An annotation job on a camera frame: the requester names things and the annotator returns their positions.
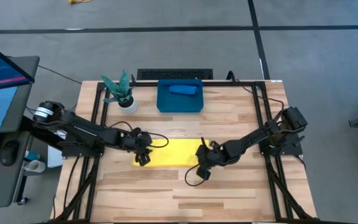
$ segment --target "desk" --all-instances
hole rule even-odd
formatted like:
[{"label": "desk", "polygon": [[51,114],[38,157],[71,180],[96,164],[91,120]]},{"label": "desk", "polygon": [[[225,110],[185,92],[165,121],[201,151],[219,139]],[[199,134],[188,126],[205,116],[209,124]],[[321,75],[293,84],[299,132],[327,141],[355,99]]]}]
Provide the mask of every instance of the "desk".
[{"label": "desk", "polygon": [[[11,58],[20,68],[26,71],[31,77],[35,77],[37,65],[40,60],[38,56]],[[2,147],[9,140],[17,140],[20,144],[15,163],[10,167],[4,167],[0,162],[0,207],[9,206],[12,203],[15,189],[21,188],[17,180],[21,177],[21,167],[25,150],[31,136],[29,132],[19,133],[19,126],[22,121],[27,99],[32,85],[17,87],[11,105],[0,128],[0,146]]]},{"label": "desk", "polygon": [[[76,108],[78,116],[91,119],[96,86],[97,82],[83,82]],[[283,83],[266,81],[266,87],[269,97],[287,105]],[[200,114],[159,113],[157,87],[134,88],[133,95],[139,107],[135,114],[123,115],[117,104],[111,103],[107,125],[127,121],[133,127],[168,138],[203,136],[217,142],[239,139],[258,128],[253,97],[240,86],[205,86],[204,108]],[[102,105],[99,104],[97,123]],[[276,102],[270,102],[270,107],[273,115],[280,110]],[[132,167],[133,157],[133,154],[106,148],[100,159],[91,222],[274,221],[265,161],[258,146],[249,148],[234,165],[212,168],[210,180],[198,187],[185,184],[188,168]],[[62,212],[74,161],[75,158],[68,158],[63,163],[55,201],[57,215]],[[307,213],[315,216],[303,165],[293,156],[282,156],[282,161],[289,191]],[[77,191],[81,164],[82,158],[75,167],[67,203]],[[200,181],[195,173],[188,179],[191,183]],[[85,193],[80,218],[84,217],[87,198]],[[279,190],[278,198],[284,217]]]}]

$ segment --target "table leg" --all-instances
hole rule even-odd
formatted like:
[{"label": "table leg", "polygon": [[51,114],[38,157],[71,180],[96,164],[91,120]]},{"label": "table leg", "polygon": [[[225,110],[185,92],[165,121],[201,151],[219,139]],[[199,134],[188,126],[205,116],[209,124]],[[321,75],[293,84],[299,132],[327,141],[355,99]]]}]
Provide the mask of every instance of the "table leg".
[{"label": "table leg", "polygon": [[22,180],[20,181],[20,184],[19,184],[19,189],[18,189],[17,195],[14,199],[14,201],[18,205],[24,205],[25,203],[27,203],[29,201],[28,198],[23,197],[23,192],[24,192],[24,187],[25,187],[26,181],[27,181],[27,176],[23,175]]}]

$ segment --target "gray carpet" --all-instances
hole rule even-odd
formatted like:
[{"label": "gray carpet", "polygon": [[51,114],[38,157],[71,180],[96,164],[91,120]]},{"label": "gray carpet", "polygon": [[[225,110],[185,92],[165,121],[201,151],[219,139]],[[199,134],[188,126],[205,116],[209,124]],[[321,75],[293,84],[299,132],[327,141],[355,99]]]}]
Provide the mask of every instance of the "gray carpet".
[{"label": "gray carpet", "polygon": [[[254,0],[261,26],[358,25],[358,1]],[[243,0],[0,1],[0,29],[159,26],[249,26]],[[289,102],[309,122],[303,141],[317,214],[358,223],[358,30],[262,31],[271,79],[284,81]],[[40,64],[76,80],[118,78],[138,68],[212,68],[261,79],[252,31],[121,34],[1,34],[6,55],[39,55]],[[39,69],[28,106],[75,104],[80,86]],[[29,177],[24,206],[0,208],[0,223],[47,220],[59,172]]]}]

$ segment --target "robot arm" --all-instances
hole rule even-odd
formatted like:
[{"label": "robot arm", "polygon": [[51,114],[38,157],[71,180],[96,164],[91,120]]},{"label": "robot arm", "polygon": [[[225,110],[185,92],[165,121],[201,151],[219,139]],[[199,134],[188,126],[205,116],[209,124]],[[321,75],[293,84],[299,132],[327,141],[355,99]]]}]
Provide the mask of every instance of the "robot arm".
[{"label": "robot arm", "polygon": [[136,153],[137,162],[141,166],[150,162],[148,146],[152,138],[140,128],[126,131],[119,128],[100,126],[81,118],[72,111],[65,110],[60,103],[46,101],[41,103],[34,113],[33,120],[36,128],[50,131],[64,130],[76,138],[75,142],[61,144],[75,144],[78,147],[111,147],[118,150]]},{"label": "robot arm", "polygon": [[235,164],[243,155],[247,148],[267,139],[271,150],[279,153],[286,143],[286,137],[289,134],[302,132],[308,124],[298,108],[287,108],[282,111],[281,122],[277,123],[274,119],[267,121],[262,128],[257,129],[250,134],[238,140],[229,140],[223,144],[211,142],[210,149],[205,143],[199,146],[197,150],[198,164],[197,175],[204,180],[208,180],[211,173],[208,171],[214,166],[226,166]]}]

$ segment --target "yellow cloth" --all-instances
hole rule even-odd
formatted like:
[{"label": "yellow cloth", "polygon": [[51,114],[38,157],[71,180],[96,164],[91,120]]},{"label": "yellow cloth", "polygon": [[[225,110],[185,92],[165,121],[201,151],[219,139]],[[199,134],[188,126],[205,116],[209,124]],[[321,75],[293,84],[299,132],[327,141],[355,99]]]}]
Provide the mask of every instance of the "yellow cloth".
[{"label": "yellow cloth", "polygon": [[[153,139],[152,146],[163,146],[165,139]],[[145,167],[192,167],[198,164],[196,152],[202,144],[200,139],[169,139],[169,144],[163,148],[153,148],[150,156],[150,162]],[[139,166],[132,160],[133,166]]]}]

